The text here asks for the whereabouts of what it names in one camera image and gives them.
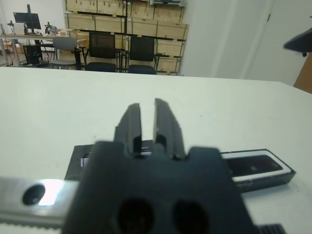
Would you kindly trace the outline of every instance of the wooden drawer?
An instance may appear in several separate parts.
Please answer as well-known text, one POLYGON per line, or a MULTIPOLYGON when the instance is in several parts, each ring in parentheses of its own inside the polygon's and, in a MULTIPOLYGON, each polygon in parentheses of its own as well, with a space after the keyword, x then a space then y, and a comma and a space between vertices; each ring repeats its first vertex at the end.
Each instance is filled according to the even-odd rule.
POLYGON ((158 21, 157 37, 184 39, 187 24, 158 21))
POLYGON ((180 60, 178 58, 160 58, 158 71, 178 72, 180 60))
POLYGON ((95 30, 95 21, 93 16, 82 14, 67 14, 68 28, 70 29, 83 29, 95 30))
POLYGON ((68 11, 97 12, 96 0, 67 0, 68 11))
POLYGON ((121 33, 121 19, 106 16, 95 16, 96 31, 121 33))
POLYGON ((165 22, 180 23, 182 19, 182 7, 178 6, 155 6, 154 19, 165 22))
POLYGON ((157 53, 170 56, 182 56, 183 42, 170 40, 157 40, 157 53))
POLYGON ((98 0, 97 12, 123 16, 125 13, 125 4, 123 4, 122 0, 98 0))
POLYGON ((157 20, 132 18, 132 34, 156 37, 157 20))
POLYGON ((130 16, 134 18, 141 19, 153 19, 154 16, 154 6, 150 5, 148 2, 134 1, 131 5, 130 16))

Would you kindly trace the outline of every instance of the chair backrest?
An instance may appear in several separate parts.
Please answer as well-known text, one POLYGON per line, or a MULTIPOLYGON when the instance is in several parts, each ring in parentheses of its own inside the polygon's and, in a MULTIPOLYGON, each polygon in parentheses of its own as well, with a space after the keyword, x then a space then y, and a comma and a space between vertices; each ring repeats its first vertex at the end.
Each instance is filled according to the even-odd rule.
POLYGON ((91 57, 115 59, 115 35, 90 32, 89 51, 91 57))
POLYGON ((153 61, 154 39, 131 37, 130 59, 139 61, 153 61))
POLYGON ((77 47, 77 39, 68 37, 55 37, 53 38, 53 46, 58 50, 74 51, 75 47, 77 47))

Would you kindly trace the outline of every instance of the black device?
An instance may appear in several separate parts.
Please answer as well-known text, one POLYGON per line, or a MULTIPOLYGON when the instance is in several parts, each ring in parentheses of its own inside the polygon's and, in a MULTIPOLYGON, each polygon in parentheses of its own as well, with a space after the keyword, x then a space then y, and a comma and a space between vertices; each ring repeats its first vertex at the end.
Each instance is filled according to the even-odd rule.
POLYGON ((297 35, 284 44, 284 48, 301 52, 303 57, 312 52, 312 28, 297 35))
POLYGON ((128 107, 113 142, 89 150, 63 234, 284 234, 255 226, 220 152, 184 151, 168 103, 156 99, 154 139, 145 154, 139 104, 128 107))
POLYGON ((28 13, 14 12, 14 18, 16 23, 26 23, 28 28, 41 29, 38 14, 31 13, 31 19, 29 21, 28 13))
POLYGON ((24 53, 28 64, 40 64, 39 58, 42 58, 41 47, 37 45, 24 45, 24 53))
POLYGON ((16 23, 24 23, 25 35, 28 33, 28 28, 31 29, 31 33, 35 34, 34 29, 41 29, 38 14, 31 13, 30 5, 27 5, 27 13, 13 12, 16 23))

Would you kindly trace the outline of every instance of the white table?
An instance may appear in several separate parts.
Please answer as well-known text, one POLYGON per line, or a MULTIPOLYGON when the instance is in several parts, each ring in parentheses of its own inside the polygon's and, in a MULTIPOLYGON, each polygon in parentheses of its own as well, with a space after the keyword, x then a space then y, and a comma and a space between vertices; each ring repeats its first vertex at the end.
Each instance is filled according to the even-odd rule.
MULTIPOLYGON (((75 145, 112 140, 129 104, 152 139, 154 99, 169 102, 186 150, 267 148, 297 174, 243 195, 256 224, 312 231, 312 95, 278 82, 0 68, 0 176, 63 179, 75 145)), ((0 225, 0 233, 58 233, 0 225)))
MULTIPOLYGON (((6 51, 5 51, 5 48, 4 48, 4 45, 3 45, 3 40, 9 40, 9 39, 24 39, 24 40, 53 40, 53 38, 55 38, 56 36, 54 35, 37 35, 37 36, 34 36, 34 35, 13 35, 13 34, 0 34, 0 47, 1 47, 1 50, 2 50, 2 53, 3 53, 3 56, 4 56, 4 59, 5 59, 5 63, 3 64, 0 64, 0 66, 7 66, 9 65, 9 60, 8 60, 8 57, 7 57, 7 54, 6 54, 6 51)), ((13 49, 14 49, 14 53, 15 55, 17 56, 17 59, 19 61, 19 64, 20 64, 20 58, 19 58, 19 54, 17 53, 16 51, 16 47, 15 47, 15 44, 13 43, 12 44, 13 46, 13 49)))

